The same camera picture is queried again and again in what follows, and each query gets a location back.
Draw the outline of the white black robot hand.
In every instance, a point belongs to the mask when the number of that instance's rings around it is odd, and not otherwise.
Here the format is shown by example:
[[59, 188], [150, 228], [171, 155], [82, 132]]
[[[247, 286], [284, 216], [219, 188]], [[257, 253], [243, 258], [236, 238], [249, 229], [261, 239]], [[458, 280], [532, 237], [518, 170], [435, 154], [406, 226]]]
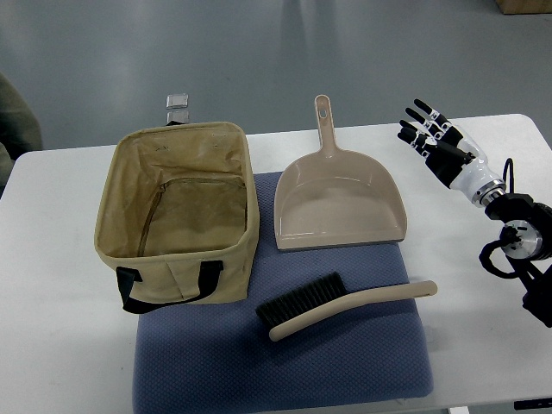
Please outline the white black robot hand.
[[505, 195], [506, 184], [488, 166], [486, 154], [466, 132], [420, 99], [402, 120], [398, 138], [424, 158], [425, 165], [447, 188], [463, 193], [477, 207]]

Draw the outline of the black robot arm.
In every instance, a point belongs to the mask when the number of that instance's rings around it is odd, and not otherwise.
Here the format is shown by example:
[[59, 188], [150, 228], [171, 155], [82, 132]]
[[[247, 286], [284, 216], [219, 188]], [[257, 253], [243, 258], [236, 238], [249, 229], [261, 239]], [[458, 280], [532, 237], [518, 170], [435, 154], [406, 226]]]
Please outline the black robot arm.
[[482, 248], [480, 264], [501, 279], [519, 279], [526, 289], [523, 307], [550, 327], [551, 270], [541, 272], [534, 262], [551, 257], [551, 208], [514, 191], [511, 158], [505, 161], [502, 179], [481, 198], [485, 214], [504, 227], [497, 240]]

